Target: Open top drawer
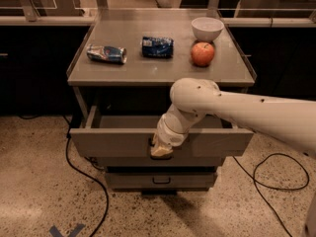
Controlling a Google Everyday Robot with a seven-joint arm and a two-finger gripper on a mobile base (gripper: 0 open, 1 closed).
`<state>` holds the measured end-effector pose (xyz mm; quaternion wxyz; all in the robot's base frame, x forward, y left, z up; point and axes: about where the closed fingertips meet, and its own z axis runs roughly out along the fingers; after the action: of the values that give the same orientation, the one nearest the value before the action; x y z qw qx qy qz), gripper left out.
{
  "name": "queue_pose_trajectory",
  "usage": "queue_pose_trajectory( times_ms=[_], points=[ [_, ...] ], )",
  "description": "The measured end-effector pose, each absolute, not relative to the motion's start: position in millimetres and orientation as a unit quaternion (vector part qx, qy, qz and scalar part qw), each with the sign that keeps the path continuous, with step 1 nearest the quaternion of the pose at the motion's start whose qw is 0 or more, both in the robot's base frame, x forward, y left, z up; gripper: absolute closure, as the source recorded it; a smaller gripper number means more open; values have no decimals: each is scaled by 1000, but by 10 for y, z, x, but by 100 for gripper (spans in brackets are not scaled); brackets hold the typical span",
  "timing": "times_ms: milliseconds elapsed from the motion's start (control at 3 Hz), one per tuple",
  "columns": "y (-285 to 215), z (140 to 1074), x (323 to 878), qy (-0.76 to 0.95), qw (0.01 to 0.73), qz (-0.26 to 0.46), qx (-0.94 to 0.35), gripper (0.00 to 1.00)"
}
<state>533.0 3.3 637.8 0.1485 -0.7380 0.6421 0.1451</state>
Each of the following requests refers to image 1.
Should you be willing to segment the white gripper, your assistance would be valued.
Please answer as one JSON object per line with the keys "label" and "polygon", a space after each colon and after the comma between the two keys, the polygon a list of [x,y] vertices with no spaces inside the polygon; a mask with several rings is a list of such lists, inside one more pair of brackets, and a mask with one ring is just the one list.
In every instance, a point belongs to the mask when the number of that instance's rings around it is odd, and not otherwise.
{"label": "white gripper", "polygon": [[152,137],[151,155],[153,157],[163,157],[173,151],[172,147],[183,144],[187,138],[186,133],[178,133],[167,125],[167,115],[160,117],[157,129]]}

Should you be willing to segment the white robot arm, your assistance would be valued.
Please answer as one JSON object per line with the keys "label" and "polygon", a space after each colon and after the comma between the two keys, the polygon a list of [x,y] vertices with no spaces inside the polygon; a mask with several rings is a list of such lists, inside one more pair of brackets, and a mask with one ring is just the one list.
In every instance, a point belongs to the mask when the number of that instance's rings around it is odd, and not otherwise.
{"label": "white robot arm", "polygon": [[224,92],[211,80],[182,78],[170,90],[171,106],[160,117],[151,155],[164,157],[183,144],[189,130],[207,115],[258,132],[314,157],[316,103]]}

